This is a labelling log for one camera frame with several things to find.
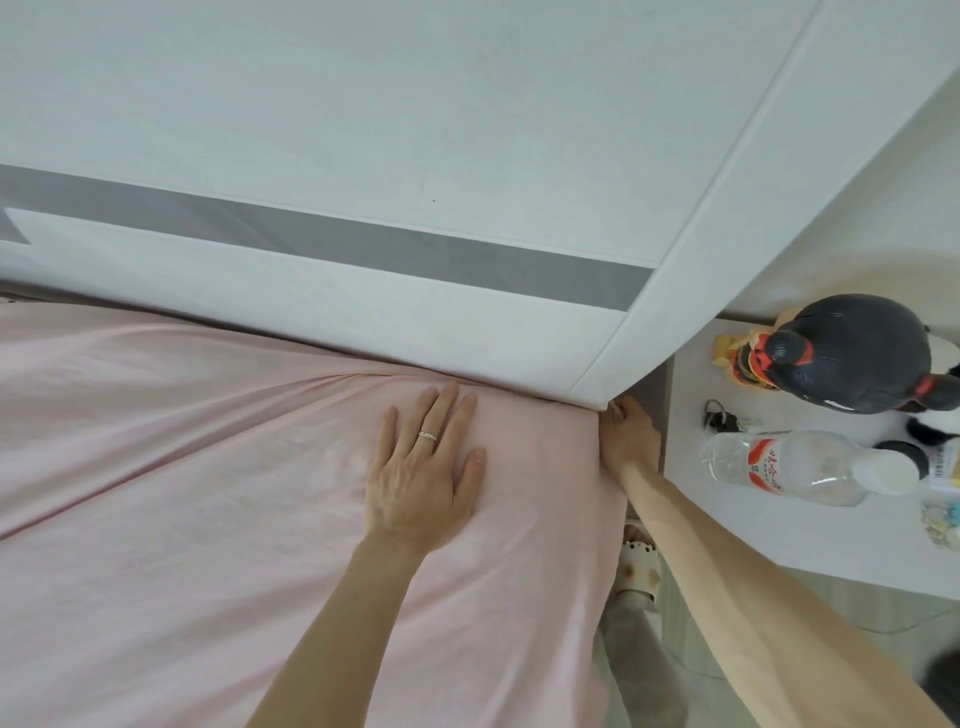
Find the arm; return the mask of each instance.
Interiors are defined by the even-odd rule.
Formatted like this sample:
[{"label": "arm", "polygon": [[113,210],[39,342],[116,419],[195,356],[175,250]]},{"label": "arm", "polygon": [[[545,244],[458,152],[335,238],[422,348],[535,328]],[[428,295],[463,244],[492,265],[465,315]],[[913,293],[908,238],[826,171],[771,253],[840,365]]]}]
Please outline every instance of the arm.
[{"label": "arm", "polygon": [[[248,728],[364,724],[410,581],[470,518],[483,482],[486,453],[476,449],[454,485],[453,459],[476,409],[468,395],[444,429],[457,393],[455,384],[423,392],[398,438],[396,408],[387,410],[367,483],[367,535]],[[436,451],[422,430],[444,432]]]},{"label": "arm", "polygon": [[600,448],[707,644],[762,726],[950,726],[921,689],[803,584],[657,473],[660,435],[635,400],[601,415]]}]

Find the pant leg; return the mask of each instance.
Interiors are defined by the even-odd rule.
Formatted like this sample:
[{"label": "pant leg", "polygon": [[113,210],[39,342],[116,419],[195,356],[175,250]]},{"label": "pant leg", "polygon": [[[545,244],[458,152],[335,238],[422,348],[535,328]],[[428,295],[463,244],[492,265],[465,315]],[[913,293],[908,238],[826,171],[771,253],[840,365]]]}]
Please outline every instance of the pant leg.
[{"label": "pant leg", "polygon": [[611,672],[633,728],[682,728],[687,700],[680,676],[654,633],[643,595],[624,592],[607,602],[600,621]]}]

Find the white bottle cap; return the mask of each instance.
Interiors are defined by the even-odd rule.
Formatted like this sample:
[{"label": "white bottle cap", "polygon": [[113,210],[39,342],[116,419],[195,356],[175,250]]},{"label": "white bottle cap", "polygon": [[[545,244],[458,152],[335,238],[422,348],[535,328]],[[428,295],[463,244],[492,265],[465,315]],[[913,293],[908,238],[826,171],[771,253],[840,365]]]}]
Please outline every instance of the white bottle cap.
[{"label": "white bottle cap", "polygon": [[853,457],[851,473],[868,491],[884,496],[905,496],[920,484],[916,463],[895,450],[861,450]]}]

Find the gray stripe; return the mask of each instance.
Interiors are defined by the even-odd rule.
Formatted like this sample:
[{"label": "gray stripe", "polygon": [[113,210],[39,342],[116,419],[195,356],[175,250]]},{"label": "gray stripe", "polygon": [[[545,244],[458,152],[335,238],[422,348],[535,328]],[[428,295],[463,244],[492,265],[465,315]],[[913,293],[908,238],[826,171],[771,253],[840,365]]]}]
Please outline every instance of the gray stripe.
[{"label": "gray stripe", "polygon": [[[652,273],[649,268],[575,255],[6,164],[0,164],[3,207],[619,311],[630,308]],[[0,238],[27,242],[2,212]]]}]

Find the hand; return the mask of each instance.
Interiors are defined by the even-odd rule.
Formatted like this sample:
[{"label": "hand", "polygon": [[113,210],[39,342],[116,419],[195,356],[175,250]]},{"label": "hand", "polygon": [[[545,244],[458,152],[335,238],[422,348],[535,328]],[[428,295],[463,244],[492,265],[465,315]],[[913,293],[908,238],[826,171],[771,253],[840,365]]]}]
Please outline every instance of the hand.
[{"label": "hand", "polygon": [[641,473],[657,471],[660,433],[633,397],[617,398],[600,415],[600,460],[617,478],[628,465],[636,466]]},{"label": "hand", "polygon": [[[446,544],[469,520],[483,484],[487,452],[475,448],[454,486],[453,459],[477,407],[476,395],[467,395],[446,423],[458,392],[453,383],[441,394],[425,390],[398,438],[396,407],[387,409],[367,480],[367,534],[393,538],[419,557]],[[435,435],[436,443],[421,431]]]}]

